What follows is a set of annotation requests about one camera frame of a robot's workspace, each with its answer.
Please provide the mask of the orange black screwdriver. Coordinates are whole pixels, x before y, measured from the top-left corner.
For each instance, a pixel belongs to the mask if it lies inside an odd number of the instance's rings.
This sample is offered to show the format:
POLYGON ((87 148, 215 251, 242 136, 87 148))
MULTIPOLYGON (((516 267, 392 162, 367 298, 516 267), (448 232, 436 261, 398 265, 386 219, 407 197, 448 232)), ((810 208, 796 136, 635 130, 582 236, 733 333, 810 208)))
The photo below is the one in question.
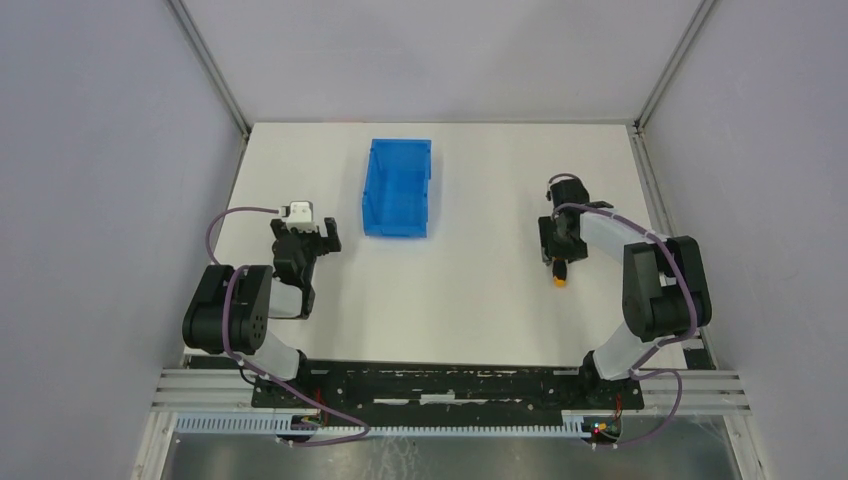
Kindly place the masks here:
POLYGON ((568 261, 559 258, 554 259, 551 264, 551 272, 554 284, 559 288, 564 287, 568 278, 568 261))

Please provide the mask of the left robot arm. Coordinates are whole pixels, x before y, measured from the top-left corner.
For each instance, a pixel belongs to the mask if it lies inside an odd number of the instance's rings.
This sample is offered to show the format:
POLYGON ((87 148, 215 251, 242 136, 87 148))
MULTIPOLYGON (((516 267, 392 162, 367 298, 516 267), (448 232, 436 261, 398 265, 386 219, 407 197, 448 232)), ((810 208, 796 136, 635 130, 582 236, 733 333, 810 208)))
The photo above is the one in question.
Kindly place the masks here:
POLYGON ((339 253, 342 244, 333 217, 326 217, 322 228, 291 226, 282 219, 270 226, 272 263, 242 271, 208 266, 184 316, 182 336, 189 348, 226 354, 261 376, 289 381, 298 377, 306 356, 271 333, 269 322, 310 317, 317 260, 339 253))

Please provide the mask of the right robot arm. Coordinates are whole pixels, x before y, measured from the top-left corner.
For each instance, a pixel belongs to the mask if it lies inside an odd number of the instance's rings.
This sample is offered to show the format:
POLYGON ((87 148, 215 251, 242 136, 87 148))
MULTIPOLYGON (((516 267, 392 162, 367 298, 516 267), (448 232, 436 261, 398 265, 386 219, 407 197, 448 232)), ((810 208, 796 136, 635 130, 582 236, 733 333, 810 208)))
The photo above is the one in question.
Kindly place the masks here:
POLYGON ((538 219, 543 263, 565 284, 572 263, 595 247, 622 267, 622 324, 589 352, 579 372, 587 383, 641 379, 640 369, 664 346, 693 337, 707 325, 712 304, 698 242, 669 237, 594 202, 573 174, 552 176, 551 213, 538 219))

